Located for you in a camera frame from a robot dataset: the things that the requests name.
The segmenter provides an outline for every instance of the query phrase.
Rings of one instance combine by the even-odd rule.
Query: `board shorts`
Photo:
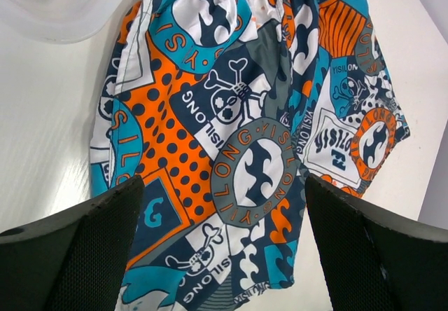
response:
[[[409,135],[367,0],[141,0],[91,142],[94,195],[146,185],[116,309],[290,287],[307,175],[361,197]]]

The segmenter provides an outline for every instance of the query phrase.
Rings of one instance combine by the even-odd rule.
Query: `white plastic container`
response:
[[[98,32],[122,0],[0,0],[0,18],[34,39],[74,43]]]

